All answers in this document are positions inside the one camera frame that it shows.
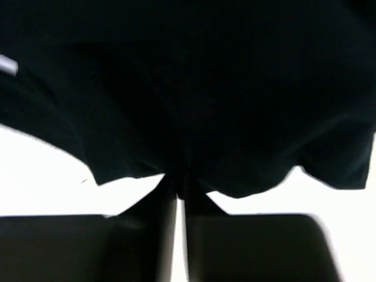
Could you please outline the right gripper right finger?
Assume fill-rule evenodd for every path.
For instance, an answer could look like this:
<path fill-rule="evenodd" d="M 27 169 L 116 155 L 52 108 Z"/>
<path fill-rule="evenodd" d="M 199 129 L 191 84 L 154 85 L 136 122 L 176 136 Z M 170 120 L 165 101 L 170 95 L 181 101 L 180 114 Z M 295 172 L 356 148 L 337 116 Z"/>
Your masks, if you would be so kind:
<path fill-rule="evenodd" d="M 340 281 L 318 223 L 305 214 L 229 215 L 184 192 L 189 281 Z"/>

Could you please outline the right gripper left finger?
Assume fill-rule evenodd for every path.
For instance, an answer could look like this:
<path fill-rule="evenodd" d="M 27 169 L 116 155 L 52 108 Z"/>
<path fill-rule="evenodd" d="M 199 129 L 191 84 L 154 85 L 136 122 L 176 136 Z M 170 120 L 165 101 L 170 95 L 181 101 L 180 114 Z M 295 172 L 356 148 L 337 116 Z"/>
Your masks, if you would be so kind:
<path fill-rule="evenodd" d="M 1 281 L 169 281 L 176 206 L 165 176 L 117 216 L 2 217 Z"/>

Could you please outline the black t shirt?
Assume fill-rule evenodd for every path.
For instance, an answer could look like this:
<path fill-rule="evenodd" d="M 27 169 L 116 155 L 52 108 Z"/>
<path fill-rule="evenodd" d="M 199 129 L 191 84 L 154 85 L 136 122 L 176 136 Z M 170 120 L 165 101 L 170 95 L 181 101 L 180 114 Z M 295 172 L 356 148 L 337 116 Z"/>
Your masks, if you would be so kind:
<path fill-rule="evenodd" d="M 374 1 L 2 1 L 1 123 L 96 182 L 190 174 L 241 198 L 294 166 L 365 187 Z"/>

